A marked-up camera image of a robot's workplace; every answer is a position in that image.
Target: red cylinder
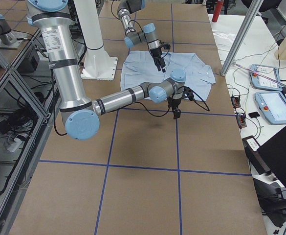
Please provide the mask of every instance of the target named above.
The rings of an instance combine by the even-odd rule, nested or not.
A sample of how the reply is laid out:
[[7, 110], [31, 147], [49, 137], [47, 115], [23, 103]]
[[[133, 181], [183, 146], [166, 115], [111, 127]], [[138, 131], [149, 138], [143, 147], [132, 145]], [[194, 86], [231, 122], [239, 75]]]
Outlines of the red cylinder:
[[215, 12], [214, 12], [213, 17], [212, 17], [212, 22], [218, 21], [218, 17], [220, 15], [221, 10], [222, 10], [223, 3], [224, 3], [224, 1], [218, 1], [217, 2], [217, 6], [216, 6]]

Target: white plug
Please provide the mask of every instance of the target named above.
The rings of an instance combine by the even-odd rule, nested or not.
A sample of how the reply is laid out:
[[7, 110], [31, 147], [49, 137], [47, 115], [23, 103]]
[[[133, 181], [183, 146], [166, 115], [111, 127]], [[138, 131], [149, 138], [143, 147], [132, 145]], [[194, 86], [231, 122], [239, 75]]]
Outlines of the white plug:
[[6, 149], [9, 152], [14, 153], [19, 148], [19, 146], [21, 144], [22, 144], [22, 140], [20, 140], [18, 137], [15, 137], [14, 141], [11, 144], [9, 144], [8, 146], [6, 146]]

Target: white table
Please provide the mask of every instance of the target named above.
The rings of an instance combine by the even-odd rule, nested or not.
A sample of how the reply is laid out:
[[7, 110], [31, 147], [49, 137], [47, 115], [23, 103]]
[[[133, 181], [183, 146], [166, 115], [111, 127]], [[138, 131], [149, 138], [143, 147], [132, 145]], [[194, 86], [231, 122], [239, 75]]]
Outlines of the white table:
[[[233, 40], [243, 22], [244, 16], [233, 16], [233, 15], [220, 15], [219, 19], [216, 23], [211, 22], [211, 27], [214, 32], [216, 44], [218, 46], [218, 52], [221, 59], [221, 63], [226, 59], [228, 51], [233, 43]], [[286, 80], [286, 61], [279, 61], [275, 58], [274, 52], [277, 50], [277, 45], [275, 43], [274, 38], [272, 37], [270, 31], [264, 24], [261, 17], [256, 17], [252, 26], [250, 27], [243, 44], [241, 45], [240, 50], [238, 51], [235, 59], [236, 63], [243, 65], [244, 67], [249, 68], [252, 64], [262, 64], [262, 65], [269, 65], [282, 68], [280, 69], [280, 78], [282, 80]], [[245, 94], [247, 90], [241, 86], [238, 86], [234, 82], [233, 72], [237, 69], [237, 66], [231, 66], [230, 70], [226, 74], [226, 82], [229, 84], [228, 87], [234, 87], [238, 89], [241, 94]], [[248, 71], [244, 69], [239, 69], [235, 71], [235, 80], [236, 83], [248, 87], [250, 84], [250, 79], [248, 76]], [[246, 111], [246, 113], [251, 113], [258, 111], [260, 113], [260, 117], [258, 120], [260, 125], [262, 126], [261, 134], [257, 141], [259, 144], [265, 143], [268, 139], [270, 139], [274, 134], [280, 131], [285, 125], [270, 125], [261, 112], [259, 111], [258, 105], [254, 99], [254, 93], [259, 92], [261, 90], [254, 89], [252, 86], [249, 87], [249, 95], [243, 95], [241, 97], [241, 105], [242, 108]], [[253, 123], [249, 120], [247, 122], [247, 127], [243, 128], [241, 131], [241, 137], [247, 137], [250, 135], [255, 135], [257, 132], [257, 128]], [[252, 173], [254, 178], [261, 179], [263, 181], [267, 181], [268, 179], [264, 176], [258, 176], [255, 169], [252, 169]], [[271, 220], [264, 216], [264, 222], [266, 225], [268, 235], [273, 234], [276, 229], [279, 229], [279, 234], [283, 234], [284, 229], [286, 227], [286, 222], [282, 228], [275, 227]]]

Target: crumpled cloth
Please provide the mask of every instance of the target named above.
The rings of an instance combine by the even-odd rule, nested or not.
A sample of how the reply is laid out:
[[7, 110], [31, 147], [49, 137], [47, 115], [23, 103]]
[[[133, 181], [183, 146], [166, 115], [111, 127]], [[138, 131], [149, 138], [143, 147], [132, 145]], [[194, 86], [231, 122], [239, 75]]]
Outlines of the crumpled cloth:
[[204, 101], [207, 100], [211, 85], [216, 83], [209, 65], [202, 62], [195, 53], [169, 52], [164, 60], [165, 73], [157, 70], [148, 51], [131, 51], [122, 67], [121, 90], [138, 86], [143, 82], [160, 83], [170, 77], [172, 70], [183, 69], [186, 72], [185, 86], [190, 87]]

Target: black monitor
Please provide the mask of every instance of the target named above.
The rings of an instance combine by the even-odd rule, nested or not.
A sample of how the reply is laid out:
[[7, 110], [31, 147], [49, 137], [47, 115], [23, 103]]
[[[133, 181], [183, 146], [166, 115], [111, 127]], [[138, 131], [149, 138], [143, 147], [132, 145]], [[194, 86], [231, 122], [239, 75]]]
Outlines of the black monitor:
[[286, 187], [286, 126], [260, 146], [258, 153]]

